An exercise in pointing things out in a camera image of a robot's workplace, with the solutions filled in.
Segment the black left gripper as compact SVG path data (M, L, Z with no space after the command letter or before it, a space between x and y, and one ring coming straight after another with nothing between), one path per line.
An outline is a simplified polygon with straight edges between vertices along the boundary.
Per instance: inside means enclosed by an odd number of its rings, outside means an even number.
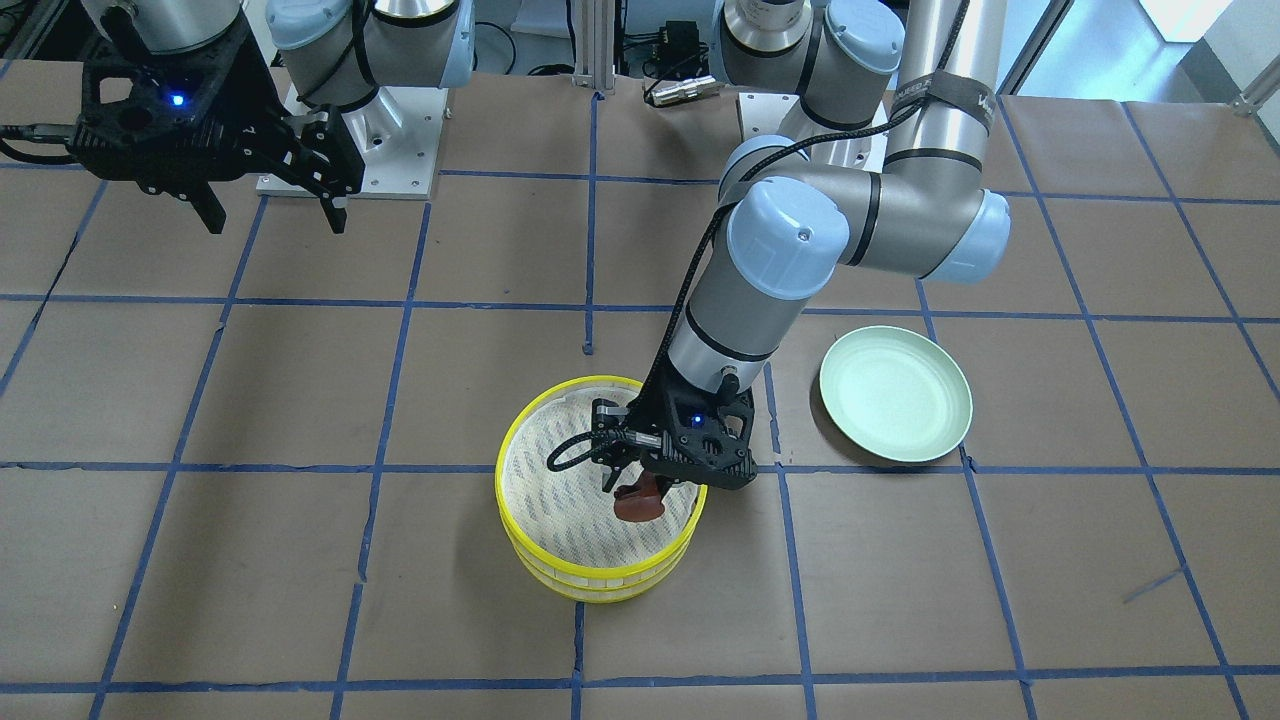
M640 495L664 498L669 478L648 469L643 470L644 452L660 447L660 438L652 423L664 395L673 391L690 392L692 386L645 387L635 398L613 388L608 395L595 393L590 402L590 465L599 471L602 491L612 493L618 480L632 465L639 465Z

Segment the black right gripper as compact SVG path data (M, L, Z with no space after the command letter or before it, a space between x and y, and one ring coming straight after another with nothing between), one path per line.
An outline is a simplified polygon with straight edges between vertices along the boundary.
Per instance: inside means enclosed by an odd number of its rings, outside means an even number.
M319 199L335 234L364 182L364 156L338 110L297 120L282 105L247 20L182 53L145 45L138 20L105 20L84 61L76 160L108 181L188 200L211 234L227 211L210 186L270 172Z

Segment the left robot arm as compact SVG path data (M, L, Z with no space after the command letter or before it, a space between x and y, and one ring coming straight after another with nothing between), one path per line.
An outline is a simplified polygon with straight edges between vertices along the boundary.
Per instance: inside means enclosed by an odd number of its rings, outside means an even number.
M1002 1L721 1L717 79L790 94L740 143L636 398L591 407L602 488L660 498L756 475L753 382L841 266L974 283L1000 263L1006 200L982 186Z

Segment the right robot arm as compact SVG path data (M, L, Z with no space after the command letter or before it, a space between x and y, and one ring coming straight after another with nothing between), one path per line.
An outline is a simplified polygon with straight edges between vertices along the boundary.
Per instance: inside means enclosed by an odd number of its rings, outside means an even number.
M108 181L189 204L218 233L216 182L268 173L312 195L330 229L376 151L357 113L389 87L452 88L472 70L468 1L270 1L264 17L302 111L285 108L238 1L87 1L67 151Z

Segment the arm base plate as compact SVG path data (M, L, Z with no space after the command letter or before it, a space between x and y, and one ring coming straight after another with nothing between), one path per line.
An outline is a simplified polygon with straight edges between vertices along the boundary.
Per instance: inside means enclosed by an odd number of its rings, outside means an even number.
M364 181L353 199L429 200L436 178L442 131L448 113L448 88L374 87L358 82L340 99L364 104L342 110L347 135L365 164Z
M835 128L813 120L800 106L800 100L794 94L740 94L737 109L744 140L762 135L780 135L799 141L836 132ZM887 137L881 133L863 138L817 143L809 147L808 152L812 156L819 156L820 161L824 163L860 167L877 152L883 155L886 149Z

